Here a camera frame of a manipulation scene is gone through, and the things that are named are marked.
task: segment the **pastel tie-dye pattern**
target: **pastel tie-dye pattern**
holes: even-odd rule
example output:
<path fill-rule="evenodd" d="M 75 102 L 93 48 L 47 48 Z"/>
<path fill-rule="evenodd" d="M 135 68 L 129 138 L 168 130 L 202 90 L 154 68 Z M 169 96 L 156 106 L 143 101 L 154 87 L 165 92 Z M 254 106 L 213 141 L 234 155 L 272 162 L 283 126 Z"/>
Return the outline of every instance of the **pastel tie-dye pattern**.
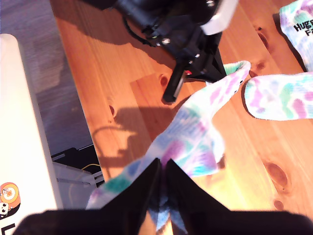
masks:
<path fill-rule="evenodd" d="M 296 120 L 313 118 L 313 72 L 258 76 L 247 82 L 245 102 L 256 118 Z"/>
<path fill-rule="evenodd" d="M 225 65 L 228 74 L 222 80 L 208 84 L 194 93 L 182 105 L 168 128 L 153 141 L 146 154 L 124 168 L 122 173 L 107 181 L 91 194 L 87 209 L 99 209 L 125 190 L 155 159 L 164 167 L 173 159 L 190 177 L 218 172 L 225 146 L 218 130 L 212 124 L 215 113 L 238 91 L 251 64 L 248 61 Z M 185 231 L 177 210 L 169 208 L 166 186 L 162 184 L 159 211 L 149 210 L 156 230 L 169 219 Z"/>
<path fill-rule="evenodd" d="M 307 71 L 313 71 L 313 0 L 298 0 L 279 11 L 280 26 L 302 57 Z M 301 24 L 298 31 L 294 25 Z"/>

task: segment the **screw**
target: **screw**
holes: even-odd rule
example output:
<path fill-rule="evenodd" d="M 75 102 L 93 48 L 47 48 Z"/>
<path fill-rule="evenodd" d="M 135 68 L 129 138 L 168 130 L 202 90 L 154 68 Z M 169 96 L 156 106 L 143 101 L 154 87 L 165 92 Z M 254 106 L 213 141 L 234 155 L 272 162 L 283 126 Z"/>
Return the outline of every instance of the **screw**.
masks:
<path fill-rule="evenodd" d="M 162 39 L 162 43 L 164 44 L 164 45 L 167 45 L 167 44 L 169 44 L 171 42 L 171 40 L 169 39 L 169 38 L 163 38 Z"/>
<path fill-rule="evenodd" d="M 215 3 L 214 3 L 213 0 L 208 0 L 208 1 L 206 1 L 206 4 L 207 4 L 208 7 L 212 7 L 212 6 L 215 5 Z"/>

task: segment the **cartoon sticker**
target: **cartoon sticker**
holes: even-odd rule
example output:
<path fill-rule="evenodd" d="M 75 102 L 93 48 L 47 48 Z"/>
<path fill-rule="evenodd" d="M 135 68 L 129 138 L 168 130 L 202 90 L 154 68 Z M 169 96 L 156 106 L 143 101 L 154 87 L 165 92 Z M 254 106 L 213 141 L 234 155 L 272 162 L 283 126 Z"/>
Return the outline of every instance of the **cartoon sticker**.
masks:
<path fill-rule="evenodd" d="M 18 187 L 14 183 L 0 186 L 0 220 L 14 215 L 20 208 L 21 199 Z"/>

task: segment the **floor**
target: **floor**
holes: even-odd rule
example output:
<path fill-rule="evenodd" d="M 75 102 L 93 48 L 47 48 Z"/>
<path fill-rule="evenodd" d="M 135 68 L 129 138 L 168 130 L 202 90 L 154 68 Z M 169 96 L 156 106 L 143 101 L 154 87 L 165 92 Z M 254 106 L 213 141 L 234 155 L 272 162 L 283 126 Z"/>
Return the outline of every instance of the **floor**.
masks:
<path fill-rule="evenodd" d="M 51 155 L 92 144 L 49 1 L 1 0 L 1 33 L 25 56 Z"/>

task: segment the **wood grain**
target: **wood grain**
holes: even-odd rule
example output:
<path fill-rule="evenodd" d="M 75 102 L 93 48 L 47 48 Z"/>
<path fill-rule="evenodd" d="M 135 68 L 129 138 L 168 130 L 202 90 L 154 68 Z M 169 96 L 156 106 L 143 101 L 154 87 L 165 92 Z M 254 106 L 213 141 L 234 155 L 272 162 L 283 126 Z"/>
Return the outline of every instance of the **wood grain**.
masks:
<path fill-rule="evenodd" d="M 222 36 L 223 62 L 249 60 L 250 76 L 302 72 L 300 58 L 278 30 L 276 14 L 290 2 L 241 0 Z M 174 62 L 164 51 L 131 38 L 114 10 L 101 12 L 79 1 L 51 3 L 108 179 L 142 156 L 203 84 L 184 84 L 177 103 L 165 106 L 160 99 Z M 201 188 L 231 210 L 288 210 L 313 219 L 310 120 L 255 119 L 240 89 L 213 123 L 226 143 L 225 168 L 194 179 Z M 171 233 L 168 226 L 164 234 Z"/>

